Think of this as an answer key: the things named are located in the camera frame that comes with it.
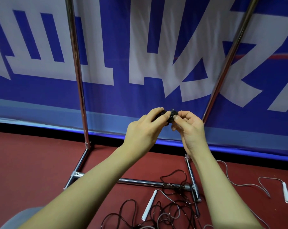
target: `gray fabric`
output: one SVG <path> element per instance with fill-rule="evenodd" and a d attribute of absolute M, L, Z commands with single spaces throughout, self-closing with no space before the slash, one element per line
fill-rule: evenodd
<path fill-rule="evenodd" d="M 17 229 L 33 215 L 39 212 L 42 208 L 43 207 L 29 208 L 22 212 L 19 212 L 10 220 L 8 220 L 0 229 Z"/>

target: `left hand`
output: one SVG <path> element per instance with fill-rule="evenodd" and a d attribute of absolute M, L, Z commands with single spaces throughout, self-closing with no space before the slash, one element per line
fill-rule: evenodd
<path fill-rule="evenodd" d="M 171 112 L 167 111 L 164 115 L 161 115 L 152 122 L 162 110 L 164 110 L 164 108 L 154 108 L 138 121 L 129 124 L 122 145 L 124 150 L 128 152 L 128 156 L 134 159 L 140 159 L 156 143 L 162 128 L 167 125 L 167 120 L 171 115 Z"/>

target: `floor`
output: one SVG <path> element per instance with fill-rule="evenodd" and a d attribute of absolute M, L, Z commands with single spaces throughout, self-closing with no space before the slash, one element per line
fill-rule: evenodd
<path fill-rule="evenodd" d="M 44 206 L 62 192 L 73 168 L 84 151 L 84 144 L 59 139 L 0 133 L 0 227 L 18 212 L 31 207 Z M 96 146 L 91 153 L 84 172 L 108 157 L 115 148 Z M 123 177 L 159 181 L 160 176 L 176 169 L 187 172 L 184 158 L 174 155 L 148 153 L 129 169 Z M 288 171 L 263 168 L 250 165 L 228 163 L 230 179 L 238 184 L 258 184 L 257 178 L 277 177 L 284 180 L 288 187 Z M 198 174 L 195 178 L 200 187 Z M 181 174 L 168 178 L 168 182 L 180 183 Z M 262 180 L 271 199 L 255 187 L 236 187 L 248 206 L 259 215 L 270 228 L 288 228 L 288 204 L 284 202 L 282 184 L 276 180 Z M 121 204 L 135 199 L 138 204 L 136 222 L 141 222 L 144 211 L 154 188 L 116 184 L 100 207 L 90 224 L 90 229 L 100 228 L 104 217 L 118 212 Z M 166 204 L 167 199 L 157 195 L 156 200 Z M 123 217 L 131 222 L 133 205 L 128 203 L 123 210 Z M 211 223 L 206 202 L 199 204 L 202 225 Z M 117 218 L 110 218 L 107 228 L 115 228 Z M 185 228 L 187 222 L 181 217 L 178 228 Z"/>

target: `hand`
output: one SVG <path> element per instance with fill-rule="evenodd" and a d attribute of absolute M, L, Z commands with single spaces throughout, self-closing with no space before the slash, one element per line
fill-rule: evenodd
<path fill-rule="evenodd" d="M 196 156 L 200 151 L 208 149 L 202 120 L 190 111 L 179 111 L 174 116 L 171 129 L 177 130 L 188 155 Z"/>
<path fill-rule="evenodd" d="M 167 125 L 171 112 L 167 111 L 159 116 L 154 122 L 152 120 L 164 108 L 154 108 L 147 115 L 142 116 L 138 121 L 131 122 L 127 128 L 123 147 L 131 152 L 130 156 L 135 159 L 143 157 L 156 143 L 162 128 Z"/>

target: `forearm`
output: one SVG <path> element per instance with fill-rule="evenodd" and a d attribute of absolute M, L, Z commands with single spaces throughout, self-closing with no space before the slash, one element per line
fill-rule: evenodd
<path fill-rule="evenodd" d="M 214 228 L 261 228 L 207 146 L 192 157 L 200 176 Z"/>
<path fill-rule="evenodd" d="M 87 228 L 110 190 L 135 163 L 124 154 L 119 147 L 20 228 Z"/>

